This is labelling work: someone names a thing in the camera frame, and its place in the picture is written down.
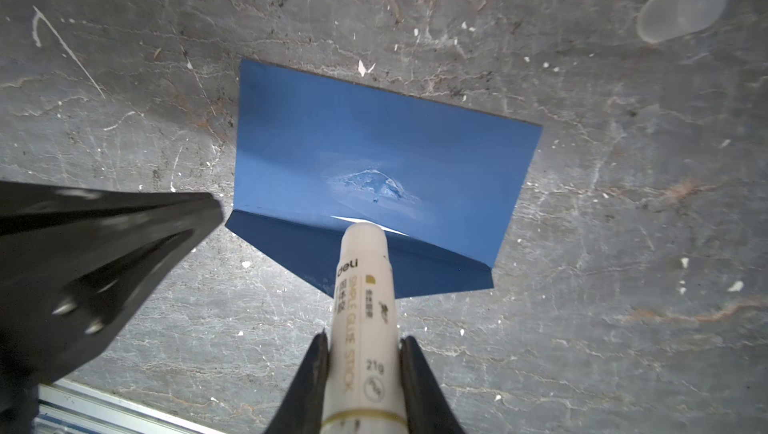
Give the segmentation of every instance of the white glue stick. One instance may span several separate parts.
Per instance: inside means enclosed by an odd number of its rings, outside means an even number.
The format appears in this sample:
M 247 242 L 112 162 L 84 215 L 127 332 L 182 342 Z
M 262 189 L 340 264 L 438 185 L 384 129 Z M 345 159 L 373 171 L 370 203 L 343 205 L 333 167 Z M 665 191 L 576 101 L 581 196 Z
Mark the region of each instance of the white glue stick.
M 384 231 L 360 222 L 341 240 L 321 434 L 408 434 L 395 285 Z

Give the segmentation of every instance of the scratch mark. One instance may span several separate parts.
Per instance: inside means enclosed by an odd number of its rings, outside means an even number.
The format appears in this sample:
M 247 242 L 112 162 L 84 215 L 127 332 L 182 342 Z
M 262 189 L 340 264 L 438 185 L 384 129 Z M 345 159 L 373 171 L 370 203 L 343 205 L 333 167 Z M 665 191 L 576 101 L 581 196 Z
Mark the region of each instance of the scratch mark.
M 658 314 L 649 309 L 636 309 L 628 316 L 622 316 L 623 323 L 631 322 L 656 322 L 673 323 L 680 321 L 693 321 L 697 323 L 715 323 L 733 317 L 736 313 L 747 308 L 764 310 L 768 308 L 768 301 L 764 297 L 744 299 L 736 304 L 731 304 L 712 314 L 699 314 L 698 316 L 681 316 L 678 314 Z
M 116 128 L 117 126 L 119 126 L 119 125 L 120 125 L 120 122 L 122 122 L 122 121 L 123 121 L 123 119 L 125 119 L 126 117 L 128 117 L 128 116 L 129 116 L 129 115 L 131 115 L 131 114 L 136 114 L 136 111 L 131 111 L 131 112 L 127 113 L 127 114 L 126 114 L 126 115 L 124 115 L 124 116 L 123 116 L 123 117 L 120 119 L 120 121 L 118 121 L 118 122 L 117 122 L 117 123 L 116 123 L 114 126 L 109 126 L 108 128 L 104 128 L 104 129 L 102 129 L 102 131 L 111 131 L 112 129 L 114 129 L 114 128 Z
M 184 146 L 181 146 L 179 148 L 179 153 L 176 154 L 176 160 L 174 161 L 174 166 L 170 170 L 170 192 L 176 192 L 176 188 L 174 188 L 174 175 L 176 175 L 176 164 L 179 161 L 179 156 L 181 156 L 182 149 L 184 149 Z
M 48 26 L 51 28 L 51 31 L 53 34 L 58 38 L 58 41 L 62 44 L 62 47 L 64 50 L 69 54 L 69 56 L 80 66 L 80 69 L 83 70 L 85 75 L 88 76 L 89 79 L 91 79 L 91 83 L 96 87 L 98 92 L 101 94 L 102 98 L 106 98 L 107 96 L 104 95 L 104 93 L 101 91 L 101 88 L 96 84 L 96 81 L 91 77 L 90 74 L 88 74 L 88 71 L 85 70 L 85 67 L 80 63 L 78 58 L 74 55 L 74 52 L 69 48 L 66 42 L 62 39 L 62 36 L 58 34 L 58 31 L 53 27 L 53 25 L 45 18 L 42 12 L 40 12 L 40 9 L 33 6 L 34 8 L 34 17 L 32 18 L 32 39 L 34 40 L 34 44 L 37 45 L 39 48 L 43 46 L 42 43 L 40 43 L 40 37 L 38 36 L 38 22 L 40 22 L 40 19 L 45 21 L 45 24 L 48 24 Z

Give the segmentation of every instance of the gray stone surface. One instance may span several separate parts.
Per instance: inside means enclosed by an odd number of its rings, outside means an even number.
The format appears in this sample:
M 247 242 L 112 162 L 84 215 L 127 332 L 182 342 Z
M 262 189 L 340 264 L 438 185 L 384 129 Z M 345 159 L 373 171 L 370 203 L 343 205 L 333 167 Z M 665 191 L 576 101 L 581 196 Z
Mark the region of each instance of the gray stone surface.
M 0 0 L 0 178 L 228 209 L 242 57 L 535 122 L 496 288 L 399 303 L 467 431 L 768 431 L 768 1 L 645 1 Z M 72 378 L 258 432 L 329 308 L 221 228 Z

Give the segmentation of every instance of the folded blue paper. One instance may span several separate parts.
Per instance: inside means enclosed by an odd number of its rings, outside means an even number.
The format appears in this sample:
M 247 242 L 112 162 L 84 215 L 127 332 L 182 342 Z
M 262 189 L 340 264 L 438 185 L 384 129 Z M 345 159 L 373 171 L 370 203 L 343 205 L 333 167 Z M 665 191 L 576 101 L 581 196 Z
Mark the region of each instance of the folded blue paper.
M 355 220 L 390 229 L 397 297 L 491 288 L 541 131 L 243 60 L 226 226 L 329 296 Z

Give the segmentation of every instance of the metal bolt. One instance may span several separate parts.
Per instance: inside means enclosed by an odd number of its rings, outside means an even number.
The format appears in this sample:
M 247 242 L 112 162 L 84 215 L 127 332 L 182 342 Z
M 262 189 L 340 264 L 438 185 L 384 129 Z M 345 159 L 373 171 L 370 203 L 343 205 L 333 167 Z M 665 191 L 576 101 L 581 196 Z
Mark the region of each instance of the metal bolt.
M 95 334 L 102 330 L 104 328 L 104 323 L 101 322 L 101 319 L 96 318 L 91 321 L 91 323 L 88 325 L 88 327 L 85 329 L 86 334 Z
M 71 313 L 77 306 L 78 305 L 74 303 L 71 297 L 65 297 L 62 299 L 62 302 L 53 309 L 53 315 L 63 316 L 64 314 Z

